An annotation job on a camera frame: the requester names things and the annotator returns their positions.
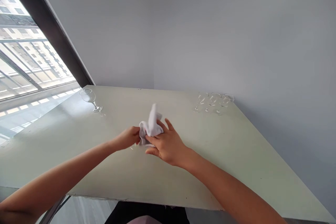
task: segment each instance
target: glass stem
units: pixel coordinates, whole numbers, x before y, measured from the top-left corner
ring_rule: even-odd
[[[95,102],[95,101],[94,101],[92,104],[94,105],[94,107],[95,107],[96,109],[98,108],[97,105],[96,105],[96,102]]]

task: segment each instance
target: left hand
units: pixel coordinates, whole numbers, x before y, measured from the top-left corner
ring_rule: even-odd
[[[113,144],[115,151],[120,151],[122,149],[126,149],[131,147],[133,144],[139,144],[140,127],[132,126],[128,129],[125,129],[121,132],[116,138],[114,138],[111,143]]]

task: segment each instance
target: floor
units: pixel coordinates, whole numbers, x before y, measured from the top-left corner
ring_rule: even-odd
[[[50,224],[104,224],[117,201],[71,197],[54,216]],[[185,209],[190,224],[236,224],[237,222],[222,211]],[[286,220],[289,224],[322,224],[302,220]]]

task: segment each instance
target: forearm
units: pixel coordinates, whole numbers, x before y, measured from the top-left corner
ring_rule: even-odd
[[[285,224],[261,197],[239,180],[189,149],[181,167],[199,179],[222,207],[240,224]]]
[[[0,210],[40,216],[113,152],[109,141],[52,168],[1,202]]]

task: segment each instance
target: person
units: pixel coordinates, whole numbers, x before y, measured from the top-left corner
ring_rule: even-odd
[[[166,119],[168,127],[161,121],[157,123],[162,127],[163,133],[155,137],[146,136],[146,139],[156,147],[147,149],[146,154],[157,156],[170,165],[190,172],[209,189],[225,211],[239,224],[286,223],[251,189],[184,145],[168,119]],[[0,223],[35,223],[45,211],[105,158],[134,143],[138,144],[139,141],[139,127],[131,127],[113,140],[102,143],[45,172],[0,203]],[[184,208],[132,202],[119,202],[106,223],[118,224],[129,221],[189,223]]]

